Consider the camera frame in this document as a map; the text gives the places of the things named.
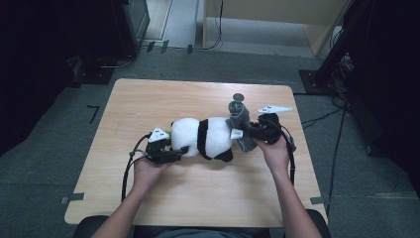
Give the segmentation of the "person's right hand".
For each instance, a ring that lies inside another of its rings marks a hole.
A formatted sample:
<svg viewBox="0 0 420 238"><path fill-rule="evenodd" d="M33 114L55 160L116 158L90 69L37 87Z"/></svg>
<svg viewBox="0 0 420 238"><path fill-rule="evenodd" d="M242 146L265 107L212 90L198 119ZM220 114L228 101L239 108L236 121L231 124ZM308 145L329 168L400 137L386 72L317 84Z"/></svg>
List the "person's right hand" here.
<svg viewBox="0 0 420 238"><path fill-rule="evenodd" d="M274 144L261 140L255 140L255 142L261 148L271 173L276 176L288 176L289 156L285 139L280 137Z"/></svg>

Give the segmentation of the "black cabinet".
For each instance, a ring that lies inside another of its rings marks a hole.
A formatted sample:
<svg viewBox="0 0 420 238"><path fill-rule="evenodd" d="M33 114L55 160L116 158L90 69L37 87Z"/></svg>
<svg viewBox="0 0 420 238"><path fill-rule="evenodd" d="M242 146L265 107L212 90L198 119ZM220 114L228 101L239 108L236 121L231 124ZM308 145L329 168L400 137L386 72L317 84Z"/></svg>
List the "black cabinet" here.
<svg viewBox="0 0 420 238"><path fill-rule="evenodd" d="M150 24L146 0L112 0L124 57L135 57Z"/></svg>

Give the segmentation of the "black angled floor tape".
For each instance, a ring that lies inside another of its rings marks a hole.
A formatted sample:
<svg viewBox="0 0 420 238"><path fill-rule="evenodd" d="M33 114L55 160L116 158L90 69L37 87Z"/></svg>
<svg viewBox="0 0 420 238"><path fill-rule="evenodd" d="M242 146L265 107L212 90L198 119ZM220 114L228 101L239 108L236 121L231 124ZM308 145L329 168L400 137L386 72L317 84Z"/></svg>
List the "black angled floor tape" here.
<svg viewBox="0 0 420 238"><path fill-rule="evenodd" d="M99 105L87 105L86 107L94 110L94 112L93 112L93 114L92 114L92 116L89 120L89 124L92 124L94 122L96 116L97 116L97 113L100 109L100 106Z"/></svg>

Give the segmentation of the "light wooden cabinet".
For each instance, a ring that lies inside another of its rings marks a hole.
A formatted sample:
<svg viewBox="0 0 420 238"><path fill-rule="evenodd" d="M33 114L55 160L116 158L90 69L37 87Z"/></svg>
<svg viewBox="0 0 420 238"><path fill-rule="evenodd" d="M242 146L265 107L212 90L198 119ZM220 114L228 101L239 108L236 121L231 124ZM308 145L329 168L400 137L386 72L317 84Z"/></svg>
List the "light wooden cabinet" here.
<svg viewBox="0 0 420 238"><path fill-rule="evenodd" d="M301 24L312 54L318 57L354 0L204 0L204 19Z"/></svg>

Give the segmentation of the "black square stand base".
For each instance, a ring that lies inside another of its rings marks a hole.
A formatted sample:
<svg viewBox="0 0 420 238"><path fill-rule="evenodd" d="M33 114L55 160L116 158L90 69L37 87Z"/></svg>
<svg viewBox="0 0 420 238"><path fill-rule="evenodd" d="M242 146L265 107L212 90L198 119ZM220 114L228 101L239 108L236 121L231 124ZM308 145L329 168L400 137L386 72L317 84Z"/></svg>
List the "black square stand base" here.
<svg viewBox="0 0 420 238"><path fill-rule="evenodd" d="M329 86L328 80L323 78L317 70L300 69L298 72L307 94L333 95L336 93Z"/></svg>

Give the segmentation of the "grey knitted cloth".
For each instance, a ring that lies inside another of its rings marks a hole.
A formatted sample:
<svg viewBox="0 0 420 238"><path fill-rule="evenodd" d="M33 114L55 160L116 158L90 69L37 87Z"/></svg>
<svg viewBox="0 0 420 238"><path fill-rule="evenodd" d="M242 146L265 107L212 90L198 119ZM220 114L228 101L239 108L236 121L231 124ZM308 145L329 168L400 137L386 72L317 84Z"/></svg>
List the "grey knitted cloth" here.
<svg viewBox="0 0 420 238"><path fill-rule="evenodd" d="M250 135L250 112L241 101L231 101L228 105L230 117L225 120L231 131L230 138L236 140L243 153L252 151L257 144Z"/></svg>

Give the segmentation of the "person's dark clothing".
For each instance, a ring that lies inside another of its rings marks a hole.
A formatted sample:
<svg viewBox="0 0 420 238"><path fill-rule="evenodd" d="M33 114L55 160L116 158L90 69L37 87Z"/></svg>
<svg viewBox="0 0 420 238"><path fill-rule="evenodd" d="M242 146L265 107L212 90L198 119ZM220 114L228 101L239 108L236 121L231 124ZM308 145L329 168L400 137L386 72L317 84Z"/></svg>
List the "person's dark clothing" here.
<svg viewBox="0 0 420 238"><path fill-rule="evenodd" d="M273 238L267 228L137 226L134 238Z"/></svg>

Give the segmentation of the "black slanted stand pole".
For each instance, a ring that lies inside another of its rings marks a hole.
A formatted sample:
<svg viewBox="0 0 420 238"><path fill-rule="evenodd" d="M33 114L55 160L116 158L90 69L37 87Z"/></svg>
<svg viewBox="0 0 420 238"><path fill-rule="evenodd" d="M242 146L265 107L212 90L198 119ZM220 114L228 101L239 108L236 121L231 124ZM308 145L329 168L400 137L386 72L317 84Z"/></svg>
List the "black slanted stand pole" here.
<svg viewBox="0 0 420 238"><path fill-rule="evenodd" d="M359 3L354 3L356 0L352 0L349 8L347 9L343 18L343 31L338 38L335 45L325 58L324 62L317 70L314 76L314 84L319 87L326 87L331 78L331 74L336 64L341 60L345 54L345 50L348 47L350 34L354 25L354 14Z"/></svg>

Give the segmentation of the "dark curtain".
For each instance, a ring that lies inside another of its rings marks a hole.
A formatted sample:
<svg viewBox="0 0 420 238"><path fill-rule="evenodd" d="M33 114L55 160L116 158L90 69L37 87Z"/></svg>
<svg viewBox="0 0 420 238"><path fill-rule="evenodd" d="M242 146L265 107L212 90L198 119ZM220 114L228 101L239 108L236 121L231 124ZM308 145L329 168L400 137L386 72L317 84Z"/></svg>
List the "dark curtain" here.
<svg viewBox="0 0 420 238"><path fill-rule="evenodd" d="M346 85L372 154L404 169L420 198L420 0L356 0L367 9L346 30Z"/></svg>
<svg viewBox="0 0 420 238"><path fill-rule="evenodd" d="M24 142L66 87L99 82L82 45L93 0L0 0L0 157Z"/></svg>

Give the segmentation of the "panda plush toy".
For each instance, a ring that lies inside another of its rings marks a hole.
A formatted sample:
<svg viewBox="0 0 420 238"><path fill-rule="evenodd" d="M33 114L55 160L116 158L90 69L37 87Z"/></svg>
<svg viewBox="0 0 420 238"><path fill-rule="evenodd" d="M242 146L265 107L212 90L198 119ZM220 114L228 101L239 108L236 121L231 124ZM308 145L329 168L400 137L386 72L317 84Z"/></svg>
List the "panda plush toy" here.
<svg viewBox="0 0 420 238"><path fill-rule="evenodd" d="M172 148L182 150L183 157L200 155L229 163L234 159L231 134L225 117L181 118L171 124L170 139Z"/></svg>

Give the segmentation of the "person's left hand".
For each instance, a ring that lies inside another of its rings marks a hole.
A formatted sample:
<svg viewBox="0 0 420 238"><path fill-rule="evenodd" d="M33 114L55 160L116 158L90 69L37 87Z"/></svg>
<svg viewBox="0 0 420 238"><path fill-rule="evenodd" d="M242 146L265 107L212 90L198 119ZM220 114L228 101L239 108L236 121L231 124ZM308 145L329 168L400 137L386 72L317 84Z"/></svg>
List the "person's left hand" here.
<svg viewBox="0 0 420 238"><path fill-rule="evenodd" d="M147 159L134 162L134 184L136 192L147 192L160 178L161 174L172 164L156 165Z"/></svg>

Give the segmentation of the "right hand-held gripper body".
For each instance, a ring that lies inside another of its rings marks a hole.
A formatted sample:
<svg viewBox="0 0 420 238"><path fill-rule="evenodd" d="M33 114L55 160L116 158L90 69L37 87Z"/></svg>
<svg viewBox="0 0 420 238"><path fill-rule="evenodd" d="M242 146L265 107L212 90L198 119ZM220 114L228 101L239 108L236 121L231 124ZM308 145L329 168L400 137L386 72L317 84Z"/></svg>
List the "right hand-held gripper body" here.
<svg viewBox="0 0 420 238"><path fill-rule="evenodd" d="M269 144L274 144L278 141L280 136L283 136L284 139L291 144L290 133L284 133L283 127L279 123L279 118L277 116L280 112L291 111L291 106L275 106L267 105L258 110L260 116L258 121L263 125L263 129L259 130L264 133L265 141Z"/></svg>

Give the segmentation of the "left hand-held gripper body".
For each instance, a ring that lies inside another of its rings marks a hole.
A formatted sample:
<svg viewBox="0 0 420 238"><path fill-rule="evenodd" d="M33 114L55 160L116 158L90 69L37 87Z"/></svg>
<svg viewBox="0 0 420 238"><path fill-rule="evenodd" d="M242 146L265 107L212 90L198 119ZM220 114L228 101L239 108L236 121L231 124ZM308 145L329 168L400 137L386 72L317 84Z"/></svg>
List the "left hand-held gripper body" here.
<svg viewBox="0 0 420 238"><path fill-rule="evenodd" d="M168 163L169 158L165 147L169 144L169 134L159 127L154 128L148 138L146 158L157 165Z"/></svg>

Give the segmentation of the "black flat stand base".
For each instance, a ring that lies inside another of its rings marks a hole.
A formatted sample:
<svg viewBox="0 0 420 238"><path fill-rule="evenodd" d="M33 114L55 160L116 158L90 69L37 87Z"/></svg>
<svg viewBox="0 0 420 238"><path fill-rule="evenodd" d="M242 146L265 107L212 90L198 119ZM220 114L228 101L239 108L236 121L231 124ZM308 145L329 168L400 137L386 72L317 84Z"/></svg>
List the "black flat stand base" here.
<svg viewBox="0 0 420 238"><path fill-rule="evenodd" d="M89 66L80 57L74 57L67 61L74 72L72 82L68 85L79 88L82 84L108 85L114 72L113 68Z"/></svg>

